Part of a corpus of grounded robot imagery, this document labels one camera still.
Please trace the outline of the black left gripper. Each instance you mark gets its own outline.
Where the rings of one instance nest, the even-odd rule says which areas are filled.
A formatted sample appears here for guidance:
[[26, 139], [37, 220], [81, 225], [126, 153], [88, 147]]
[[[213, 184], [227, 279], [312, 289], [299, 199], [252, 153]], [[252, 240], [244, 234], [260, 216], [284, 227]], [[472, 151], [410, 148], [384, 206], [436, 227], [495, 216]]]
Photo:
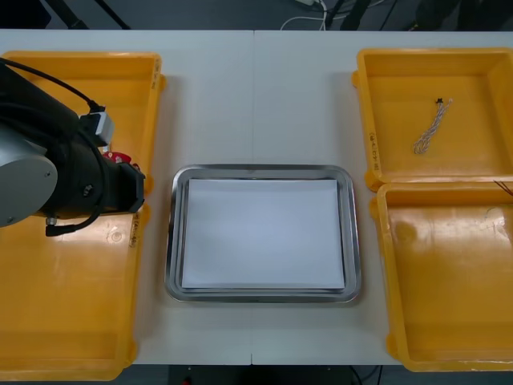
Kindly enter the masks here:
[[144, 203], [145, 175], [134, 165], [106, 160], [107, 212], [137, 212]]

